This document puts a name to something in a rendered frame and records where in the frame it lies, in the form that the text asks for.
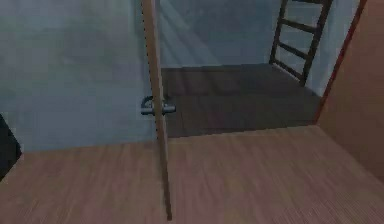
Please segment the brown wooden room door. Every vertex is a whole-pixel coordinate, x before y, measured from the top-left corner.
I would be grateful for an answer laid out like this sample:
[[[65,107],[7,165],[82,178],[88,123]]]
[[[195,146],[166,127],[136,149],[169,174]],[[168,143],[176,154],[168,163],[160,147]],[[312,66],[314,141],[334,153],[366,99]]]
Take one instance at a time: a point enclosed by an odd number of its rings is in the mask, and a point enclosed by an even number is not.
[[[169,175],[168,175],[168,145],[167,132],[163,109],[163,89],[162,76],[159,65],[159,50],[157,48],[157,32],[155,21],[154,0],[141,0],[145,43],[147,59],[149,65],[149,75],[152,92],[152,103],[155,116],[157,142],[159,147],[160,170],[163,186],[163,200],[165,205],[166,219],[173,219],[172,204],[170,195]]]

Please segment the dark brown wooden ladder shelf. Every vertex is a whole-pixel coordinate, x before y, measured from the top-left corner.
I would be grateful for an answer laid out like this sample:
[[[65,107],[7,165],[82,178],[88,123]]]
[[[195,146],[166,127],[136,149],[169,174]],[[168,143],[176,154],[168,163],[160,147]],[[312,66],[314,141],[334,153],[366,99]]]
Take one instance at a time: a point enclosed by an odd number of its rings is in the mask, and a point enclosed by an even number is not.
[[[286,14],[286,9],[289,1],[320,5],[321,11],[320,11],[320,15],[316,25],[310,26],[307,24],[303,24],[303,23],[299,23],[299,22],[287,19],[285,17],[285,14]],[[301,86],[305,86],[307,82],[309,72],[317,52],[332,3],[333,3],[333,0],[281,0],[270,58],[269,58],[269,64],[276,64],[280,66],[289,74],[297,78]],[[309,50],[306,53],[286,43],[283,43],[280,40],[280,35],[281,35],[283,25],[310,33],[312,35],[311,44],[310,44]],[[294,54],[295,56],[300,57],[305,61],[301,73],[299,73],[298,71],[296,71],[295,69],[287,65],[286,63],[276,58],[276,52],[278,47],[283,48],[284,50]]]

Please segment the black furniture piece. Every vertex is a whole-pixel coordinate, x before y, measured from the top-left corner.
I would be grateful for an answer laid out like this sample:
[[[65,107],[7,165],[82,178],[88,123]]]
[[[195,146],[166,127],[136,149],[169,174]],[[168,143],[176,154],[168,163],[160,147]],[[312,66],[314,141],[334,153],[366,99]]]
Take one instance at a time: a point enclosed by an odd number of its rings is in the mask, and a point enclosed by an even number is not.
[[[22,155],[21,146],[0,114],[0,182]]]

